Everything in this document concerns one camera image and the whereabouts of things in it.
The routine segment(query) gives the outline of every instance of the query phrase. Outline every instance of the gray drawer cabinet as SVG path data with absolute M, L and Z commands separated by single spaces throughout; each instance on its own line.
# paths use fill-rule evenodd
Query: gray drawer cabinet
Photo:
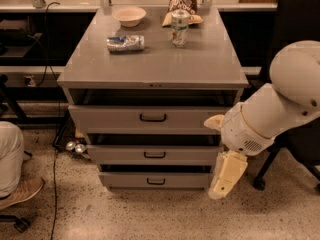
M 240 100 L 248 82 L 217 8 L 175 48 L 161 27 L 166 7 L 144 7 L 145 50 L 109 53 L 106 37 L 128 34 L 99 9 L 58 79 L 103 186 L 205 189 L 223 150 L 204 121 Z

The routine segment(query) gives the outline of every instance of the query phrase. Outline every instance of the shoe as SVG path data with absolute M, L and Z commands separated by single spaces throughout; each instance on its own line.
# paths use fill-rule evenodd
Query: shoe
M 29 161 L 32 158 L 32 153 L 24 151 L 23 153 L 23 161 Z
M 41 190 L 43 185 L 44 181 L 41 177 L 20 181 L 15 191 L 7 198 L 0 200 L 0 210 L 31 199 Z

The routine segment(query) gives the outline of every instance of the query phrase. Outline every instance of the snack bag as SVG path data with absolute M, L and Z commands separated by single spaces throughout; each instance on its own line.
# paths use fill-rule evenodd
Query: snack bag
M 177 9 L 184 9 L 190 13 L 189 24 L 198 24 L 203 22 L 201 16 L 196 15 L 197 13 L 197 0 L 170 0 L 168 12 L 162 26 L 170 26 L 171 25 L 171 12 Z

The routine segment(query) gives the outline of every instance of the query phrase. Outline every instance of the white pants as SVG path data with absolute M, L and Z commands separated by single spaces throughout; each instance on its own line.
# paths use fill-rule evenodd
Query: white pants
M 10 122 L 0 121 L 0 197 L 8 196 L 17 188 L 23 155 L 21 130 Z

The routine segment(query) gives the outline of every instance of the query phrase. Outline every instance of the cabinet top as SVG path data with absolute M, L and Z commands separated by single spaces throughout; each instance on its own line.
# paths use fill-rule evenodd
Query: cabinet top
M 161 24 L 165 7 L 143 7 L 147 14 L 133 28 L 111 16 L 119 6 L 100 8 L 58 83 L 65 88 L 241 88 L 247 85 L 219 11 L 200 8 L 204 22 L 188 29 L 185 48 L 170 41 L 170 27 Z M 138 34 L 145 49 L 109 53 L 107 37 Z

